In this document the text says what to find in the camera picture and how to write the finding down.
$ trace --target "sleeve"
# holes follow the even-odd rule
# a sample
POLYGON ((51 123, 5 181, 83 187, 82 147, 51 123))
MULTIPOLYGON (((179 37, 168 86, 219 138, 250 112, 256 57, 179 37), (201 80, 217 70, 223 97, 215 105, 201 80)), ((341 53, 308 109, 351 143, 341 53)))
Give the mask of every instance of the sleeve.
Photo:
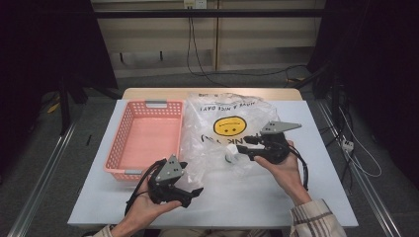
POLYGON ((98 233, 96 233, 93 237, 113 237, 111 234, 111 225, 105 226, 101 229, 98 233))
POLYGON ((292 237, 346 236, 336 216, 323 199, 298 205, 291 210, 292 237))

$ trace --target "white plastic bag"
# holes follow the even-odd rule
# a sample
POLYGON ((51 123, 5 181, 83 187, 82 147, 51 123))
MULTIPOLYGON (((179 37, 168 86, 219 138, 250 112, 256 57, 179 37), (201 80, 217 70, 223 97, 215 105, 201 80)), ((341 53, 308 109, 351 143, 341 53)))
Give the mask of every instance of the white plastic bag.
POLYGON ((279 120, 276 108, 258 97, 191 93, 185 106, 180 155, 188 162, 188 182, 194 188, 204 185, 209 170, 245 175, 251 161, 234 159, 237 156, 227 145, 246 145, 244 136, 256 135, 268 121, 279 120))

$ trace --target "human hand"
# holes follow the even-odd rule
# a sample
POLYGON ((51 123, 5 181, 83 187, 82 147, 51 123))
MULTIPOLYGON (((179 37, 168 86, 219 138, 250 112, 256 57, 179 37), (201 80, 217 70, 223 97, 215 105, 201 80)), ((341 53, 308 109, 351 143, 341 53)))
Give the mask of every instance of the human hand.
POLYGON ((266 168, 274 176, 277 183, 290 196, 295 205, 300 205, 311 201, 311 197, 304 188, 299 175, 298 161, 294 154, 290 152, 288 157, 280 164, 272 164, 261 156, 256 156, 255 161, 266 168))
POLYGON ((146 228, 159 215, 182 205, 178 200, 163 204, 154 203, 147 193, 148 177, 138 190, 139 195, 124 219, 111 231, 114 237, 128 237, 140 229, 146 228))

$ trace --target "black device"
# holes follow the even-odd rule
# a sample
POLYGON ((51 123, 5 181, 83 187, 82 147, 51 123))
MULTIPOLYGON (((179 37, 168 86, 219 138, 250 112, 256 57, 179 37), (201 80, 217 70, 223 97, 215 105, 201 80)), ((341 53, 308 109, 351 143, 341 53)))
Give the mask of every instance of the black device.
POLYGON ((255 156, 262 156, 272 164, 283 162, 290 154, 290 148, 284 134, 265 134, 261 136, 245 136, 244 141, 249 144, 263 144, 263 149, 252 149, 247 146, 237 145, 237 150, 241 154, 247 154, 251 161, 255 156))
POLYGON ((280 164, 287 156, 294 154, 302 163, 304 180, 303 186, 308 190, 308 168, 305 161, 302 159, 299 152, 290 146, 284 135, 284 131, 301 127, 299 123, 269 121, 260 131, 261 135, 245 136, 243 139, 246 143, 257 145, 262 144, 264 148, 248 148, 247 146, 236 145, 237 150, 241 154, 249 156, 251 161, 254 161, 255 156, 262 156, 272 164, 280 164))
POLYGON ((143 194, 138 193, 138 190, 145 178, 151 173, 151 177, 148 180, 148 191, 145 193, 148 193, 154 203, 178 200, 182 203, 184 208, 188 207, 192 198, 198 197, 204 188, 196 189, 189 193, 175 187, 175 183, 182 177, 184 169, 187 165, 187 162, 178 162, 175 155, 171 155, 168 160, 162 159, 160 161, 156 161, 144 173, 131 197, 126 202, 126 214, 136 198, 143 194))

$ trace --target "pink plastic basket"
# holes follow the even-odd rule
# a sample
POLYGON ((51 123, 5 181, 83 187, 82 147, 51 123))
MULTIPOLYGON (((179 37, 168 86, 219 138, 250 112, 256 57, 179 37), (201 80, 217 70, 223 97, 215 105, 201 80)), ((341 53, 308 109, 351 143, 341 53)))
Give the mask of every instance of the pink plastic basket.
POLYGON ((136 181, 155 161, 179 157, 182 118, 183 101, 128 101, 105 171, 118 181, 136 181))

